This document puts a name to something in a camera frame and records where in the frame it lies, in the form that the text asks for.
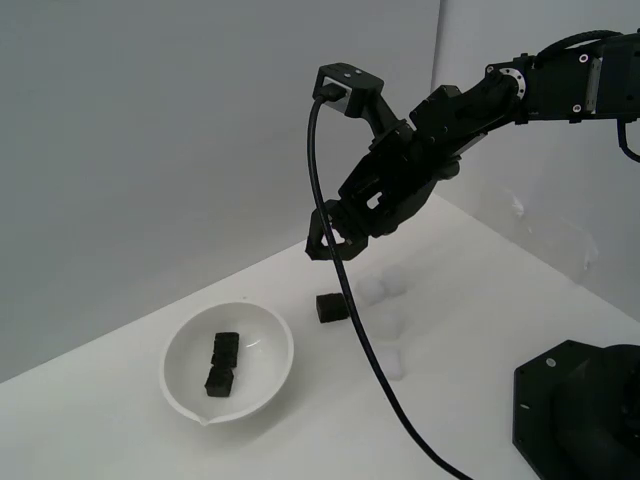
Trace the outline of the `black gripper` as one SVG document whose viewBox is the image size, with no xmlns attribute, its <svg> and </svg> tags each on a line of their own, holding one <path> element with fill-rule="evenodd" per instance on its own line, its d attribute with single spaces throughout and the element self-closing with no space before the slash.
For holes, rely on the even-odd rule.
<svg viewBox="0 0 640 480">
<path fill-rule="evenodd" d="M 515 80 L 490 74 L 466 92 L 443 85 L 401 123 L 377 137 L 339 189 L 340 204 L 325 204 L 333 251 L 352 260 L 368 237 L 392 233 L 415 215 L 435 184 L 459 172 L 461 154 L 515 109 Z M 310 217 L 305 252 L 331 259 L 320 211 Z"/>
</svg>

